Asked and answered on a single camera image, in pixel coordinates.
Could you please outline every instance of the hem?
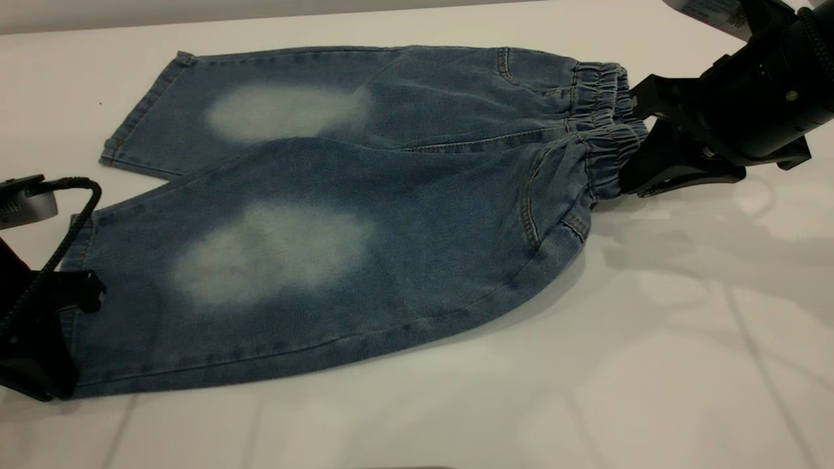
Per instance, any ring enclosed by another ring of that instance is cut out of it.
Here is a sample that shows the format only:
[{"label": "hem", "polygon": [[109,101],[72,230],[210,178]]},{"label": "hem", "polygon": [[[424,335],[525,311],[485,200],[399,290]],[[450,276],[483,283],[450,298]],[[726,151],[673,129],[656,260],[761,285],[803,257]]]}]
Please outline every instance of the hem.
[{"label": "hem", "polygon": [[[195,57],[190,53],[177,53],[177,57],[172,60],[168,66],[165,67],[165,69],[163,69],[157,79],[153,82],[151,89],[149,89],[142,99],[139,100],[136,106],[133,107],[133,110],[130,111],[128,117],[124,119],[121,125],[119,125],[116,129],[116,132],[113,133],[113,136],[104,142],[104,151],[102,151],[101,157],[98,160],[100,164],[111,167],[118,167],[118,163],[130,164],[129,162],[125,162],[123,159],[123,146],[128,142],[130,136],[133,134],[133,131],[139,126],[140,123],[142,123],[144,117],[148,115],[148,112],[150,112],[159,98],[161,98],[165,91],[167,91],[168,88],[170,88],[170,86],[177,80],[179,74],[193,64],[194,59]],[[141,172],[137,171],[132,164],[130,168],[125,169]]]}]

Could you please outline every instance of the faded knee patch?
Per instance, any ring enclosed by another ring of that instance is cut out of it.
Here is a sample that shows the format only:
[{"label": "faded knee patch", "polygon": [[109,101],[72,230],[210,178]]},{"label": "faded knee patch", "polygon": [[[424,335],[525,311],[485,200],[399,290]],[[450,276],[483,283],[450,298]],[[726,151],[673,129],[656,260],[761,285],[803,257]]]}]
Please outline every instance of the faded knee patch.
[{"label": "faded knee patch", "polygon": [[335,209],[258,202],[189,246],[171,277],[197,304],[253,305],[341,280],[363,263],[372,232]]},{"label": "faded knee patch", "polygon": [[205,114],[220,137],[256,144],[289,137],[314,137],[327,129],[364,123],[369,95],[326,88],[250,84],[220,96]]}]

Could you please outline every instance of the pant leg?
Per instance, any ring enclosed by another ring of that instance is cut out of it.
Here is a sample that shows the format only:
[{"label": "pant leg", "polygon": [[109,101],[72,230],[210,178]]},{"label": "pant leg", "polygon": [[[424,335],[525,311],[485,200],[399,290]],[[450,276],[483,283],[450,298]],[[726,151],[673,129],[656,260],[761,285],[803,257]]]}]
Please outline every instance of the pant leg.
[{"label": "pant leg", "polygon": [[164,179],[253,144],[324,137],[377,149],[546,141],[578,63],[512,48],[300,48],[180,53],[101,162]]}]

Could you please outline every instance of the blue denim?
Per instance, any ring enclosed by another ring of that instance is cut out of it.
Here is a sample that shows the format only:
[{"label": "blue denim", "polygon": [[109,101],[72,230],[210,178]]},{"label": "blue denim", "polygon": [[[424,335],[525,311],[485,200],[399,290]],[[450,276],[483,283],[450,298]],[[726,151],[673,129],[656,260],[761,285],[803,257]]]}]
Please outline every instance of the blue denim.
[{"label": "blue denim", "polygon": [[646,136],[626,72],[516,48],[180,53],[103,164],[171,182],[94,213],[63,270],[76,397],[290,376],[457,334],[582,249]]}]

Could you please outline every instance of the pocket stitching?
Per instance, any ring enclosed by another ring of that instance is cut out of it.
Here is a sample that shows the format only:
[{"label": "pocket stitching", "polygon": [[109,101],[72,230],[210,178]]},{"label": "pocket stitching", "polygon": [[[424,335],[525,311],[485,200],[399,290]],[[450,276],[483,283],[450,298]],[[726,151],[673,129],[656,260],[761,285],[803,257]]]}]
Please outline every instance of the pocket stitching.
[{"label": "pocket stitching", "polygon": [[522,87],[521,83],[510,73],[510,48],[498,49],[498,74],[511,85]]},{"label": "pocket stitching", "polygon": [[585,224],[584,221],[579,217],[579,215],[573,212],[573,208],[568,210],[565,216],[561,220],[562,224],[570,228],[576,235],[579,236],[580,240],[582,240],[582,244],[585,243],[588,237],[588,233],[590,232],[588,225]]},{"label": "pocket stitching", "polygon": [[521,224],[524,228],[527,243],[530,245],[534,252],[539,250],[539,247],[541,246],[541,240],[539,239],[539,232],[535,226],[535,220],[533,219],[533,181],[535,180],[535,177],[539,175],[541,165],[545,162],[545,156],[551,150],[552,148],[546,149],[544,152],[542,152],[538,161],[535,162],[533,169],[530,171],[529,176],[525,180],[525,192],[524,195],[521,197]]}]

